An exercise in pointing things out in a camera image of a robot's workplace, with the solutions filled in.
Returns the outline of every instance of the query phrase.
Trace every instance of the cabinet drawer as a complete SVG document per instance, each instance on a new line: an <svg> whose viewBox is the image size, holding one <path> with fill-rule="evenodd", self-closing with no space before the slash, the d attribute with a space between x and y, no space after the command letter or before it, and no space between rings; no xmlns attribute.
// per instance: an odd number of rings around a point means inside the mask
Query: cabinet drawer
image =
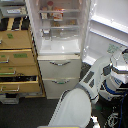
<svg viewBox="0 0 128 128"><path fill-rule="evenodd" d="M0 49L31 48L28 31L0 32Z"/></svg>
<svg viewBox="0 0 128 128"><path fill-rule="evenodd" d="M36 65L19 67L0 67L0 77L38 75Z"/></svg>
<svg viewBox="0 0 128 128"><path fill-rule="evenodd" d="M0 50L1 66L27 66L34 65L31 49L26 50Z"/></svg>
<svg viewBox="0 0 128 128"><path fill-rule="evenodd" d="M43 79L53 78L79 78L81 59L61 58L62 60L41 60L38 62Z"/></svg>
<svg viewBox="0 0 128 128"><path fill-rule="evenodd" d="M48 99L59 99L65 90L71 90L79 82L79 79L53 79L43 80Z"/></svg>
<svg viewBox="0 0 128 128"><path fill-rule="evenodd" d="M33 81L23 82L0 82L0 93L27 93L39 92L38 78Z"/></svg>

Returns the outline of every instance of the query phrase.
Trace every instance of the refrigerator shelf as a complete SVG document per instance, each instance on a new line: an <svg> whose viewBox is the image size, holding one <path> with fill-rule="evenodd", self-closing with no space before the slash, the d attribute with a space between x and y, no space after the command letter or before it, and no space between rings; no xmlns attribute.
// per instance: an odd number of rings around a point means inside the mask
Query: refrigerator shelf
<svg viewBox="0 0 128 128"><path fill-rule="evenodd" d="M76 12L80 12L79 9L62 9L61 11L42 11L42 10L39 10L38 13L76 13Z"/></svg>
<svg viewBox="0 0 128 128"><path fill-rule="evenodd" d="M103 17L98 16L98 15L93 15L91 17L91 20L96 21L96 22L101 23L101 24L104 24L106 26L112 27L114 29L117 29L119 31L122 31L122 32L128 34L128 27L115 22L113 19L110 20L110 19L106 19L106 18L103 18Z"/></svg>
<svg viewBox="0 0 128 128"><path fill-rule="evenodd" d="M60 27L41 27L41 29L52 29L52 30L74 30L74 29L79 29L79 25L65 25L65 26L60 26Z"/></svg>
<svg viewBox="0 0 128 128"><path fill-rule="evenodd" d="M77 20L78 17L63 17L63 21L64 20ZM54 21L54 17L48 17L48 19L42 19L43 21L44 20L51 20L51 21Z"/></svg>
<svg viewBox="0 0 128 128"><path fill-rule="evenodd" d="M120 39L118 39L118 38L116 38L116 37L113 37L113 36L111 36L111 35L108 35L108 34L106 34L106 33L97 31L97 30L95 30L95 29L90 29L90 32L95 33L95 34L97 34L97 35L99 35L99 36L102 36L102 37L104 37L104 38L107 38L107 39L109 39L109 40L112 40L112 41L114 41L114 42L116 42L116 43L119 43L119 44L128 46L128 43L127 43L127 42L125 42L125 41L123 41L123 40L120 40Z"/></svg>

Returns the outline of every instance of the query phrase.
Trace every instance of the wooden cabinet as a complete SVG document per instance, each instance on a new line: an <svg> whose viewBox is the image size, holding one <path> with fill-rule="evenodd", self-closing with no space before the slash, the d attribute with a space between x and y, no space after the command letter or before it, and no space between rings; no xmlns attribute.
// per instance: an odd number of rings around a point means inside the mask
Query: wooden cabinet
<svg viewBox="0 0 128 128"><path fill-rule="evenodd" d="M30 29L0 31L0 94L6 93L45 96Z"/></svg>

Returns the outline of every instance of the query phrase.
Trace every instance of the white panel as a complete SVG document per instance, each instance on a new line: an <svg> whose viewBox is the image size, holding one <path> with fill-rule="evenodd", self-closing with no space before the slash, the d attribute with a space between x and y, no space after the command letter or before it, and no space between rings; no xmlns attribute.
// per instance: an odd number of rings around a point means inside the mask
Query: white panel
<svg viewBox="0 0 128 128"><path fill-rule="evenodd" d="M128 27L128 0L97 0L94 14Z"/></svg>
<svg viewBox="0 0 128 128"><path fill-rule="evenodd" d="M36 43L37 51L40 51L40 47L42 45L42 37L40 34L40 28L42 26L42 22L40 20L40 14L38 14L39 7L36 5L36 0L25 0L30 23L32 26L32 31L34 34L34 39Z"/></svg>

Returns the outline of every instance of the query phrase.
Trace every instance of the open drawer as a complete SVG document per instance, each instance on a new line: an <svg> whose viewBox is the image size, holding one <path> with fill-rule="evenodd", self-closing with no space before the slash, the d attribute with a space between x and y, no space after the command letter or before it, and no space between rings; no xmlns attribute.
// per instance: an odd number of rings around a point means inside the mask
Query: open drawer
<svg viewBox="0 0 128 128"><path fill-rule="evenodd" d="M0 66L35 65L31 49L0 50Z"/></svg>
<svg viewBox="0 0 128 128"><path fill-rule="evenodd" d="M35 76L38 75L36 65L32 66L14 66L14 67L0 67L0 77L12 76Z"/></svg>
<svg viewBox="0 0 128 128"><path fill-rule="evenodd" d="M29 93L39 92L37 76L4 77L0 78L0 93Z"/></svg>

